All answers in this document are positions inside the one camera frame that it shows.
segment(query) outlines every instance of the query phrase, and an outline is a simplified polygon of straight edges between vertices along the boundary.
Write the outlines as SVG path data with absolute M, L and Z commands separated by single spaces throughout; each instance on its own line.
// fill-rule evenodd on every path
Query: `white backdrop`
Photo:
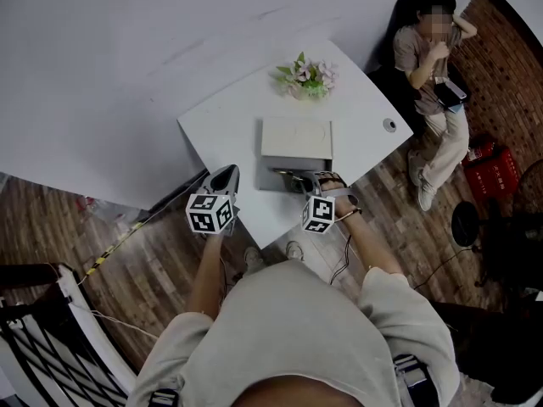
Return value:
M 147 209 L 203 167 L 180 114 L 307 42 L 363 67 L 395 1 L 0 0 L 0 171 Z

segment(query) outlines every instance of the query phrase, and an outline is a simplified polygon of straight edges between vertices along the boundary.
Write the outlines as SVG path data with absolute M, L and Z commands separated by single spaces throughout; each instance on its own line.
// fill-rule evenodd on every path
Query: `red crate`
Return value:
M 464 173 L 477 200 L 503 198 L 513 194 L 520 180 L 509 148 L 503 148 L 492 159 L 466 168 Z

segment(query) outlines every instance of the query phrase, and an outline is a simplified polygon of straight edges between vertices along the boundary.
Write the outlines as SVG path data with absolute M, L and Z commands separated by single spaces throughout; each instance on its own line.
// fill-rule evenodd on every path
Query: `brick wall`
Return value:
M 543 158 L 541 45 L 500 0 L 472 0 L 464 17 L 479 35 L 451 61 L 473 93 L 466 107 L 471 135 L 489 132 L 509 146 L 522 173 Z

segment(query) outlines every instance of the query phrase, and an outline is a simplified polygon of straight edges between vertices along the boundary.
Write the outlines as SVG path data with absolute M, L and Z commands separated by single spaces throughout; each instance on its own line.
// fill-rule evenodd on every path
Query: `person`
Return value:
M 344 187 L 324 177 L 323 191 Z M 346 196 L 335 207 L 338 217 L 354 208 Z M 428 367 L 448 405 L 460 381 L 448 328 L 359 212 L 344 224 L 369 269 L 357 304 L 310 271 L 292 242 L 288 261 L 258 271 L 249 248 L 253 274 L 220 306 L 223 237 L 208 237 L 187 312 L 161 334 L 126 405 L 171 389 L 183 407 L 399 407 L 393 358 L 402 354 Z
M 452 175 L 467 153 L 469 130 L 464 109 L 445 109 L 434 92 L 448 80 L 447 60 L 462 39 L 477 35 L 477 29 L 446 6 L 426 5 L 417 11 L 418 22 L 399 29 L 394 38 L 396 69 L 420 93 L 415 108 L 425 117 L 439 140 L 435 148 L 408 153 L 409 176 L 417 189 L 417 201 L 428 211 L 437 190 Z

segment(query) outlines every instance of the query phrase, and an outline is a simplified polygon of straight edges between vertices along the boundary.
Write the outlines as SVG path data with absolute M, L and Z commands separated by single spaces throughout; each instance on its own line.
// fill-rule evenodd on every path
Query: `flower bouquet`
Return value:
M 281 75 L 277 76 L 279 88 L 296 99 L 324 98 L 334 88 L 338 74 L 334 71 L 336 64 L 326 62 L 311 62 L 304 53 L 290 66 L 278 66 Z

